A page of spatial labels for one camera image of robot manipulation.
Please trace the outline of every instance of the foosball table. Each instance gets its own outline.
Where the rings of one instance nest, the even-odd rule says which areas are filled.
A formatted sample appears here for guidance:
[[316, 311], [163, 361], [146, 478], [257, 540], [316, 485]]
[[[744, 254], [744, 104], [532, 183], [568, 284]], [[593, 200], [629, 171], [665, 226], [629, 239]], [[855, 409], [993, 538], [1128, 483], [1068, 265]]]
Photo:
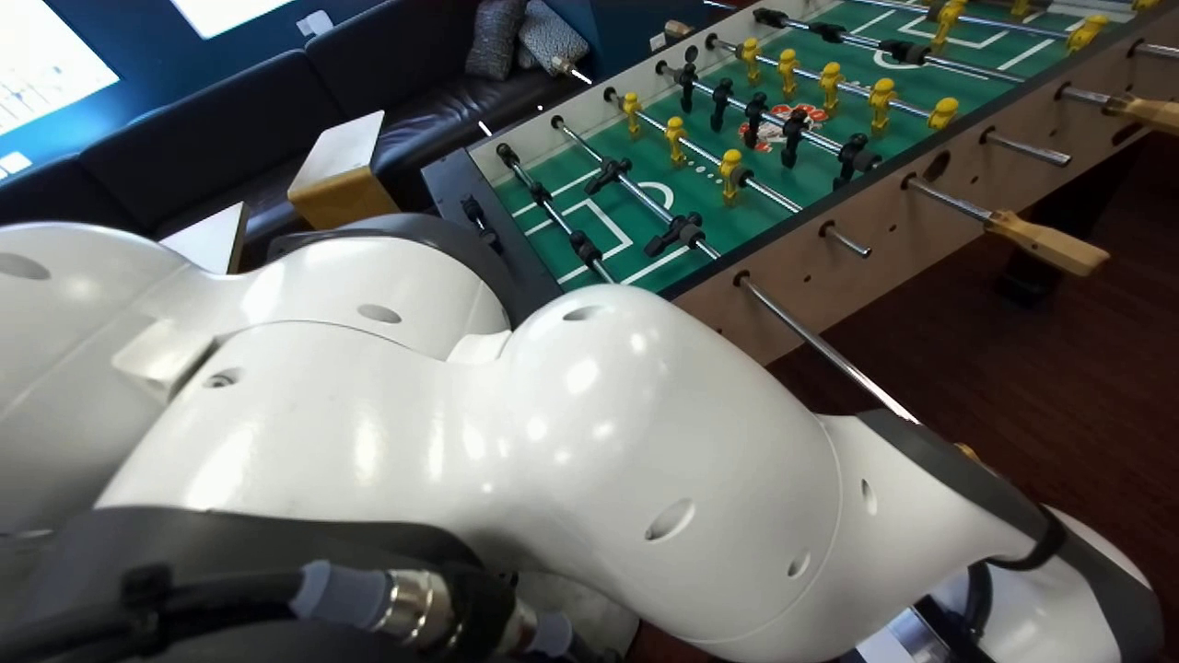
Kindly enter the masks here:
[[1013, 211], [1179, 131], [1170, 44], [1179, 7], [1145, 0], [762, 0], [423, 177], [532, 292], [647, 286], [774, 361], [778, 320], [830, 328], [978, 232], [1102, 265]]

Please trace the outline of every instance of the metal rod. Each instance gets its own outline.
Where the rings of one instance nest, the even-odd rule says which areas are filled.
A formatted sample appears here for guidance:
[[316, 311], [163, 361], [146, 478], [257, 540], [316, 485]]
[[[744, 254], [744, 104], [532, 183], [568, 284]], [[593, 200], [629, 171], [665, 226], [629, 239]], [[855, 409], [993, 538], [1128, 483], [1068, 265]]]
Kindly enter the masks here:
[[992, 76], [992, 81], [1005, 81], [1005, 84], [1021, 84], [1022, 81], [1022, 76], [1005, 75], [1005, 69], [970, 66], [970, 61], [939, 59], [939, 55], [928, 55], [925, 61], [935, 66], [935, 69], [965, 75], [965, 76]]
[[982, 144], [997, 144], [997, 146], [1008, 146], [1016, 155], [1029, 155], [1029, 158], [1040, 158], [1040, 162], [1051, 162], [1058, 171], [1064, 171], [1073, 162], [1068, 152], [1051, 152], [1051, 146], [1040, 146], [1040, 144], [1022, 144], [1022, 141], [1008, 141], [1003, 131], [993, 131], [993, 125], [978, 135]]
[[593, 76], [586, 76], [586, 75], [583, 75], [575, 61], [568, 61], [562, 55], [553, 55], [550, 61], [553, 61], [553, 69], [561, 69], [561, 75], [575, 76], [577, 84], [593, 90]]
[[1132, 48], [1132, 55], [1179, 59], [1179, 48], [1139, 39], [1139, 44]]
[[871, 257], [871, 248], [863, 248], [863, 242], [855, 242], [851, 236], [843, 236], [837, 222], [826, 222], [826, 226], [816, 228], [816, 236], [822, 236], [822, 239], [837, 239], [846, 254], [855, 254], [855, 257], [863, 257], [863, 260]]
[[[713, 38], [711, 32], [711, 39], [702, 39], [702, 44], [711, 44], [711, 48], [722, 48], [722, 50], [736, 50], [736, 44], [728, 44], [728, 39], [722, 39], [722, 38]], [[863, 95], [863, 99], [868, 99], [868, 90], [867, 84], [858, 84], [858, 81], [839, 81], [837, 84], [839, 93], [846, 93], [846, 95]]]
[[954, 200], [954, 194], [939, 193], [939, 188], [928, 188], [928, 183], [916, 179], [912, 172], [901, 179], [901, 188], [912, 188], [912, 193], [919, 193], [919, 194], [928, 194], [928, 200], [935, 200], [935, 203], [951, 206], [951, 211], [961, 211], [961, 212], [973, 217], [973, 222], [992, 226], [992, 211], [982, 211], [982, 206], [976, 206], [976, 203], [965, 203], [965, 200]]
[[744, 286], [762, 311], [771, 311], [787, 330], [797, 330], [806, 348], [814, 348], [826, 361], [832, 361], [846, 381], [855, 381], [863, 389], [868, 389], [889, 413], [896, 413], [909, 424], [919, 424], [878, 381], [868, 381], [858, 366], [851, 366], [832, 344], [814, 336], [800, 317], [793, 317], [762, 286], [754, 286], [747, 271], [736, 276], [736, 286]]
[[[523, 193], [532, 193], [514, 158], [505, 158], [505, 155], [499, 155], [499, 162], [512, 171], [512, 177], [514, 177], [514, 183], [518, 183]], [[540, 200], [540, 194], [532, 194], [532, 203], [550, 212], [550, 222], [562, 232], [562, 239], [575, 242], [575, 228], [562, 222], [562, 212], [561, 212], [550, 200]], [[615, 276], [599, 265], [599, 257], [590, 257], [586, 265], [590, 265], [599, 280], [615, 284]]]
[[814, 131], [811, 125], [804, 129], [804, 141], [811, 141], [814, 146], [822, 146], [822, 152], [830, 152], [830, 155], [839, 155], [839, 144], [837, 141], [830, 141], [830, 135], [822, 135], [822, 131]]
[[[568, 141], [575, 141], [595, 167], [602, 167], [607, 158], [577, 131], [572, 129], [561, 114], [553, 119], [553, 129], [562, 131]], [[647, 211], [655, 212], [663, 226], [675, 226], [675, 217], [647, 194], [641, 193], [626, 172], [618, 172], [618, 183]], [[693, 242], [701, 254], [706, 254], [711, 260], [717, 257], [702, 239]]]
[[1107, 14], [1107, 22], [1132, 22], [1133, 7], [1123, 0], [1068, 0], [1051, 7], [1062, 20]]
[[[839, 81], [839, 93], [851, 93], [851, 95], [863, 95], [863, 99], [871, 95], [871, 90], [863, 84], [863, 81]], [[928, 123], [928, 111], [919, 111], [919, 106], [912, 106], [912, 104], [906, 104], [906, 99], [890, 99], [889, 106]]]
[[[881, 48], [882, 39], [858, 38], [858, 32], [843, 32], [839, 44], [851, 44], [851, 48], [863, 48], [863, 50], [882, 50], [882, 48]], [[1005, 84], [1021, 84], [1021, 81], [1022, 81], [1022, 76], [1005, 75], [1005, 69], [970, 66], [970, 61], [939, 59], [939, 55], [925, 55], [925, 66], [930, 66], [930, 69], [951, 69], [951, 75], [956, 75], [956, 76], [978, 76], [978, 81], [1005, 81]]]
[[[653, 114], [645, 114], [645, 111], [637, 111], [637, 119], [645, 123], [645, 125], [653, 125], [655, 131], [663, 131], [663, 125], [653, 119]], [[702, 162], [711, 162], [711, 167], [722, 167], [722, 158], [713, 158], [711, 152], [702, 152], [701, 144], [693, 144], [693, 141], [679, 141], [680, 146], [687, 146], [696, 158], [702, 158]], [[800, 203], [793, 203], [787, 194], [779, 194], [779, 193], [774, 193], [774, 188], [762, 188], [750, 172], [744, 172], [744, 179], [741, 179], [744, 188], [750, 188], [750, 193], [757, 193], [762, 200], [771, 200], [774, 206], [779, 206], [779, 211], [787, 211], [787, 212], [800, 212], [804, 206]]]
[[[855, 4], [889, 7], [889, 12], [909, 12], [909, 14], [928, 14], [928, 7], [912, 7], [912, 4], [882, 4], [882, 0], [855, 0]], [[1062, 28], [1040, 28], [1040, 26], [1003, 22], [1003, 20], [982, 20], [982, 14], [956, 14], [956, 22], [993, 26], [993, 28], [1008, 28], [1008, 32], [1032, 32], [1032, 38], [1047, 38], [1047, 39], [1064, 39]]]
[[1092, 106], [1102, 106], [1102, 111], [1113, 104], [1113, 95], [1107, 95], [1107, 93], [1075, 90], [1075, 84], [1064, 84], [1058, 95], [1064, 95], [1064, 99], [1078, 99], [1078, 104], [1092, 104]]

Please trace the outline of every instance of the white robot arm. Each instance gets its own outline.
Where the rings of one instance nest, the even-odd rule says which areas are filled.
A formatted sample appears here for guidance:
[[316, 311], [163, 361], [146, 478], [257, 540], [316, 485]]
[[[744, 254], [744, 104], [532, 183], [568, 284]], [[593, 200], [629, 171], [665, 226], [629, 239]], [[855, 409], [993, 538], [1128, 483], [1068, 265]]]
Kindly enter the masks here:
[[645, 292], [509, 330], [475, 271], [404, 239], [217, 280], [44, 226], [0, 232], [0, 303], [3, 532], [89, 505], [428, 524], [726, 661], [832, 661], [925, 593], [954, 607], [988, 560], [992, 661], [1159, 647], [1107, 540], [897, 416], [814, 416]]

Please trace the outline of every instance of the foosball player figure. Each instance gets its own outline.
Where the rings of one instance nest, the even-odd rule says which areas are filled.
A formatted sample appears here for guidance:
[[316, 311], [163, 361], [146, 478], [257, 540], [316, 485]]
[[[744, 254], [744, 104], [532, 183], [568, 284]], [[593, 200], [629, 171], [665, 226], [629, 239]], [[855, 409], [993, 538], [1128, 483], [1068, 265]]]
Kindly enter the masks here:
[[787, 119], [779, 123], [779, 167], [793, 171], [800, 162], [800, 144], [806, 131], [806, 106], [793, 106]]
[[726, 129], [726, 111], [728, 111], [728, 99], [731, 99], [731, 81], [726, 76], [726, 81], [717, 81], [713, 90], [711, 90], [711, 131], [722, 131]]
[[586, 179], [586, 194], [595, 194], [602, 183], [618, 179], [629, 172], [629, 158], [602, 158], [595, 172]]
[[881, 39], [881, 50], [889, 50], [889, 59], [896, 61], [916, 61], [925, 66], [925, 59], [930, 55], [930, 44], [916, 44], [916, 39]]
[[954, 32], [961, 12], [965, 12], [961, 0], [948, 0], [943, 12], [935, 12], [930, 50], [943, 50], [951, 44], [951, 32]]
[[778, 55], [778, 76], [779, 76], [779, 95], [793, 99], [800, 90], [800, 50], [797, 48], [779, 48]]
[[671, 167], [686, 167], [687, 158], [686, 158], [686, 119], [665, 119], [665, 125], [663, 125], [663, 135], [665, 135], [665, 158], [671, 158]]
[[846, 28], [839, 22], [811, 22], [806, 32], [814, 32], [826, 44], [843, 44]]
[[878, 158], [868, 155], [868, 135], [851, 131], [851, 141], [839, 146], [839, 172], [837, 172], [837, 188], [843, 188], [855, 172], [867, 172], [878, 167]]
[[951, 123], [956, 119], [956, 99], [954, 95], [943, 95], [930, 104], [928, 111], [928, 129], [948, 129]]
[[586, 232], [572, 232], [568, 242], [575, 248], [575, 254], [599, 276], [599, 248], [586, 236]]
[[736, 194], [741, 194], [741, 152], [726, 152], [722, 155], [722, 167], [717, 167], [717, 177], [722, 177], [722, 200], [726, 203], [736, 203]]
[[626, 119], [626, 131], [637, 141], [641, 135], [641, 123], [637, 123], [641, 99], [632, 93], [622, 93], [622, 119]]
[[696, 93], [696, 48], [687, 48], [686, 50], [686, 66], [675, 75], [675, 81], [679, 81], [679, 106], [686, 111], [686, 114], [693, 114], [693, 93]]
[[680, 248], [696, 248], [702, 242], [702, 228], [701, 228], [701, 212], [679, 212], [671, 217], [671, 226], [663, 228], [663, 236], [653, 236], [645, 254], [658, 257], [665, 248], [680, 242]]
[[771, 111], [766, 93], [754, 93], [744, 104], [744, 146], [757, 146], [757, 129], [762, 129], [766, 111]]
[[1032, 0], [1013, 0], [1008, 14], [1022, 22], [1032, 14]]
[[839, 81], [843, 81], [839, 61], [826, 61], [826, 66], [816, 69], [816, 90], [822, 90], [822, 111], [826, 111], [826, 114], [837, 114], [837, 111], [839, 111]]
[[1105, 26], [1107, 26], [1105, 14], [1078, 20], [1078, 26], [1068, 32], [1068, 50], [1078, 50], [1078, 48], [1092, 44]]
[[762, 69], [757, 55], [762, 55], [757, 38], [744, 38], [741, 48], [736, 48], [736, 59], [744, 61], [744, 81], [747, 84], [757, 81], [757, 69]]
[[868, 129], [871, 131], [882, 131], [889, 129], [889, 106], [896, 99], [896, 81], [890, 76], [881, 76], [871, 90], [868, 90]]

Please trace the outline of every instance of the yellow foosball player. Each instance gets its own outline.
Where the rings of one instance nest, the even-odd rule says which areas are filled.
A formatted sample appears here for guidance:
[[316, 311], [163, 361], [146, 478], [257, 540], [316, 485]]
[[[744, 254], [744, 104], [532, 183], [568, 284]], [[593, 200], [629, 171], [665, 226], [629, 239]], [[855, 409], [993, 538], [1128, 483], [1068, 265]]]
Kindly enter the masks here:
[[896, 81], [890, 76], [881, 76], [871, 90], [868, 90], [868, 129], [871, 131], [882, 131], [889, 129], [889, 106], [896, 99]]
[[757, 38], [744, 38], [736, 55], [741, 55], [741, 61], [744, 61], [744, 81], [754, 84], [754, 81], [757, 81], [757, 69], [762, 69], [762, 61], [757, 61], [757, 55], [762, 55]]
[[779, 48], [779, 55], [778, 55], [779, 95], [797, 95], [797, 90], [800, 90], [797, 75], [800, 75], [800, 50]]
[[637, 123], [641, 99], [632, 93], [622, 95], [622, 119], [626, 119], [626, 131], [637, 141], [641, 135], [641, 123]]
[[687, 158], [686, 158], [686, 123], [680, 123], [679, 114], [665, 119], [663, 135], [665, 135], [665, 158], [671, 158], [671, 167], [686, 167], [686, 162], [687, 162]]
[[826, 111], [826, 114], [837, 114], [837, 111], [839, 111], [839, 81], [843, 81], [839, 61], [826, 61], [826, 66], [816, 69], [816, 90], [822, 90], [822, 111]]
[[1032, 0], [1013, 0], [1013, 4], [1008, 4], [1008, 14], [1013, 14], [1013, 20], [1029, 20], [1029, 14], [1032, 14]]
[[722, 172], [722, 200], [736, 203], [736, 194], [741, 194], [741, 152], [726, 152], [717, 172]]
[[930, 50], [943, 50], [951, 44], [951, 32], [954, 32], [961, 12], [965, 12], [961, 0], [948, 0], [943, 12], [935, 12]]
[[1088, 14], [1088, 20], [1068, 32], [1068, 50], [1078, 50], [1078, 48], [1092, 44], [1105, 26], [1107, 26], [1105, 14]]
[[951, 123], [956, 119], [956, 99], [954, 95], [943, 95], [930, 104], [928, 111], [928, 129], [948, 129]]

